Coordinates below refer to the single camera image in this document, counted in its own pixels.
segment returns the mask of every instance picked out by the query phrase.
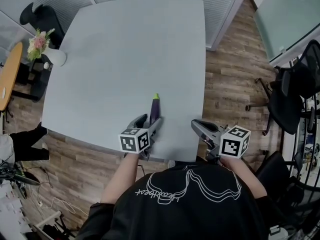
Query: wooden floor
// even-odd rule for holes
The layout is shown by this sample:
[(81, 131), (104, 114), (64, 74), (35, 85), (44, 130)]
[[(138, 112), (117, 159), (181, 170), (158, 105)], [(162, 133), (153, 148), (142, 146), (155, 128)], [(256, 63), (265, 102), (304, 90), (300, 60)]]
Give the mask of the wooden floor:
[[(259, 166), (261, 150), (275, 151), (279, 148), (281, 131), (274, 123), (269, 134), (263, 137), (261, 131), (268, 120), (267, 108), (253, 108), (245, 111), (248, 103), (267, 101), (256, 78), (271, 81), (275, 72), (269, 66), (266, 53), (253, 20), (254, 9), (249, 0), (245, 0), (225, 34), (219, 48), (206, 53), (206, 74), (204, 90), (203, 118), (229, 126), (238, 124), (250, 129), (251, 139), (245, 159), (255, 169)], [(15, 87), (27, 91), (25, 87)], [(14, 119), (5, 125), (9, 133), (27, 131), (35, 128), (40, 121), (43, 99), (38, 103), (14, 98), (10, 104)], [(65, 210), (63, 204), (52, 204), (53, 197), (71, 202), (88, 213), (90, 205), (98, 202), (105, 185), (117, 169), (120, 157), (103, 148), (75, 141), (55, 132), (50, 132), (43, 140), (47, 143), (50, 161), (25, 162), (26, 168), (41, 166), (50, 178), (52, 188), (43, 183), (39, 189), (39, 199), (43, 205), (37, 205), (37, 190), (23, 201), (23, 210), (32, 223), (38, 223), (56, 210), (61, 210), (69, 227), (76, 228), (86, 219), (79, 210), (75, 214)], [(198, 154), (204, 155), (205, 146), (199, 145)], [(159, 162), (144, 162), (146, 173), (162, 171), (167, 165)], [(47, 175), (39, 168), (29, 170), (41, 182), (47, 182)], [(142, 176), (138, 169), (138, 178)]]

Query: marker cube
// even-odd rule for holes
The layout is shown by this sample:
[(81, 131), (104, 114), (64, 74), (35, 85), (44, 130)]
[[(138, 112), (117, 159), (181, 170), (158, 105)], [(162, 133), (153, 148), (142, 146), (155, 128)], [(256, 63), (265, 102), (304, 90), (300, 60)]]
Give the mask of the marker cube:
[(238, 125), (221, 136), (219, 155), (241, 158), (249, 146), (251, 131)]
[(120, 150), (139, 154), (150, 147), (150, 136), (148, 129), (127, 128), (118, 135)]

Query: flower vase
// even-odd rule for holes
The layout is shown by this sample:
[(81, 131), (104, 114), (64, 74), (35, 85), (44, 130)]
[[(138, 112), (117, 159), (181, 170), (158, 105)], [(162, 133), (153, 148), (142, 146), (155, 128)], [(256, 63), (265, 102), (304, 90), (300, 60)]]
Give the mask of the flower vase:
[(67, 55), (62, 50), (47, 47), (42, 54), (46, 55), (53, 65), (62, 66), (65, 64)]

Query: office chair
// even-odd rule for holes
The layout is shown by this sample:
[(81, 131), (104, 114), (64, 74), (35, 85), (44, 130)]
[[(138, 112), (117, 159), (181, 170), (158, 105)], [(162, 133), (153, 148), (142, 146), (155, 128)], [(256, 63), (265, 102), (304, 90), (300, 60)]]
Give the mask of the office chair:
[(308, 118), (309, 126), (313, 125), (315, 109), (311, 113), (302, 114), (303, 101), (320, 91), (320, 44), (316, 40), (311, 40), (306, 46), (301, 58), (290, 68), (276, 67), (278, 75), (275, 81), (270, 83), (272, 91), (261, 78), (257, 78), (255, 83), (261, 83), (269, 99), (263, 104), (248, 104), (246, 111), (253, 107), (267, 106), (269, 118), (266, 130), (262, 135), (269, 132), (271, 122), (274, 120), (284, 131), (293, 135), (296, 133), (300, 118)]
[(48, 5), (39, 5), (33, 12), (32, 7), (34, 3), (30, 3), (20, 15), (20, 24), (30, 25), (40, 31), (48, 32), (51, 29), (55, 29), (50, 35), (51, 43), (54, 48), (58, 49), (65, 37), (65, 33), (59, 23), (55, 10)]
[(290, 172), (287, 166), (294, 166), (299, 174), (303, 167), (302, 155), (296, 153), (294, 161), (285, 161), (282, 154), (276, 151), (263, 161), (255, 173), (268, 196), (275, 202), (283, 194), (290, 182)]
[[(297, 177), (290, 177), (288, 166), (297, 169)], [(285, 217), (286, 223), (281, 227), (288, 232), (303, 229), (308, 234), (320, 220), (320, 187), (300, 182), (302, 167), (300, 153), (295, 154), (293, 161), (285, 161), (276, 151), (265, 159), (255, 176)]]
[[(15, 82), (23, 86), (27, 84), (31, 85), (30, 94), (37, 97), (37, 100), (35, 100), (35, 102), (38, 102), (45, 94), (47, 85), (49, 83), (51, 71), (47, 69), (37, 71), (34, 69), (30, 69), (30, 67), (23, 63), (20, 63)], [(32, 80), (29, 79), (30, 73), (34, 74), (34, 78)]]

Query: black trousers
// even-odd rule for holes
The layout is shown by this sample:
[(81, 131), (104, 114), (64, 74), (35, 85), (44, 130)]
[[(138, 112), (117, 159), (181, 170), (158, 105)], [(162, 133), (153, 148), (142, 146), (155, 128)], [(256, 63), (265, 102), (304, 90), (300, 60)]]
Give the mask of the black trousers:
[(30, 131), (10, 134), (13, 140), (15, 161), (49, 160), (49, 151), (47, 149), (31, 147), (46, 134), (47, 129), (42, 126)]

